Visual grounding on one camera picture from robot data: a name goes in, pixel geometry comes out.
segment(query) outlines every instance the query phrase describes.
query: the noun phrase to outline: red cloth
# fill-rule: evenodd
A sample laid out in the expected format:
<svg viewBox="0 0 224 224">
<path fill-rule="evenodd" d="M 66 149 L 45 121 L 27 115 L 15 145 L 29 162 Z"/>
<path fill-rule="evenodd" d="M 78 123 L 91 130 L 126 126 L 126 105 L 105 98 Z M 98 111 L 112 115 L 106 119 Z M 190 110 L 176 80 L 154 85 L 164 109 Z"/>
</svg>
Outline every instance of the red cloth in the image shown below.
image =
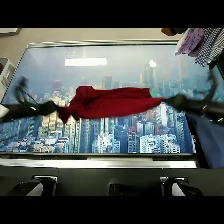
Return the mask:
<svg viewBox="0 0 224 224">
<path fill-rule="evenodd" d="M 119 88 L 95 90 L 80 86 L 68 107 L 59 109 L 59 118 L 64 123 L 72 115 L 76 120 L 121 117 L 145 112 L 158 106 L 163 98 L 152 98 L 149 88 Z"/>
</svg>

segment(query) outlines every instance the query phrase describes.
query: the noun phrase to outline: screen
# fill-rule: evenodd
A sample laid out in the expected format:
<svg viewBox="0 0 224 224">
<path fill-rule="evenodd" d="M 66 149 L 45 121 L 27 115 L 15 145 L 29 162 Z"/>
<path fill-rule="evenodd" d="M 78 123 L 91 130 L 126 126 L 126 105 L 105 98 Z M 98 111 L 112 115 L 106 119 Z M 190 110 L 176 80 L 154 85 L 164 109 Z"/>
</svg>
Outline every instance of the screen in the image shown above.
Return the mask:
<svg viewBox="0 0 224 224">
<path fill-rule="evenodd" d="M 150 88 L 153 97 L 184 93 L 201 97 L 208 67 L 194 58 L 174 56 L 176 45 L 76 46 L 27 49 L 3 99 L 16 103 L 13 89 L 28 79 L 35 101 L 66 106 L 78 86 L 95 89 Z M 216 94 L 223 98 L 223 92 Z M 97 120 L 72 117 L 66 124 L 57 113 L 0 125 L 0 151 L 29 153 L 193 153 L 194 143 L 184 113 L 160 106 L 127 117 Z"/>
</svg>

